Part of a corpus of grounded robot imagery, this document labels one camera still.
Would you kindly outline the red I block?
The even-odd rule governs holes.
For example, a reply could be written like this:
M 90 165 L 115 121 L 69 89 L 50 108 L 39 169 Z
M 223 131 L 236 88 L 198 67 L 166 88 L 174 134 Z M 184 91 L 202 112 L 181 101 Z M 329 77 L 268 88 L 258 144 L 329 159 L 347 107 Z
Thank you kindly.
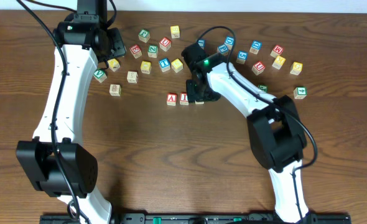
M 180 104 L 181 105 L 189 105 L 187 93 L 182 92 L 180 94 Z

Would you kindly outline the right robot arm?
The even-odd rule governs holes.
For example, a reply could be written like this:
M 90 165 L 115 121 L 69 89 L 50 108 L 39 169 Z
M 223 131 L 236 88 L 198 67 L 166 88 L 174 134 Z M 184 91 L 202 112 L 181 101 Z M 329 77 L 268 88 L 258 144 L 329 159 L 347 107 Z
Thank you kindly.
M 293 100 L 260 90 L 221 53 L 208 55 L 192 44 L 181 56 L 192 73 L 186 82 L 189 102 L 216 101 L 223 96 L 241 112 L 253 155 L 271 176 L 276 215 L 285 223 L 307 221 L 309 208 L 301 181 L 307 141 Z

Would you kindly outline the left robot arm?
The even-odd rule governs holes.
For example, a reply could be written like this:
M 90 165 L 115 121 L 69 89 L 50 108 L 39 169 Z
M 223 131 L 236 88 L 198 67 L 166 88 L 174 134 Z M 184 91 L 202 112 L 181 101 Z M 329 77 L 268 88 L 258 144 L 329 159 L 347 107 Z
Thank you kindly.
M 99 63 L 126 53 L 108 17 L 108 0 L 80 0 L 47 34 L 55 66 L 44 113 L 30 141 L 16 156 L 33 188 L 59 199 L 66 216 L 42 216 L 41 223 L 117 223 L 118 216 L 96 185 L 98 163 L 83 147 L 82 124 L 91 79 Z

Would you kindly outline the red A block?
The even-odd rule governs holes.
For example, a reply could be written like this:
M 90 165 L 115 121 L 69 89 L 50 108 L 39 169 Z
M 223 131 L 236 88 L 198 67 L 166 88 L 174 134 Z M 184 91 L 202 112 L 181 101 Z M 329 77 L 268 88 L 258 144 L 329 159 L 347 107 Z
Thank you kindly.
M 166 103 L 169 106 L 175 106 L 177 104 L 177 94 L 175 93 L 168 93 Z

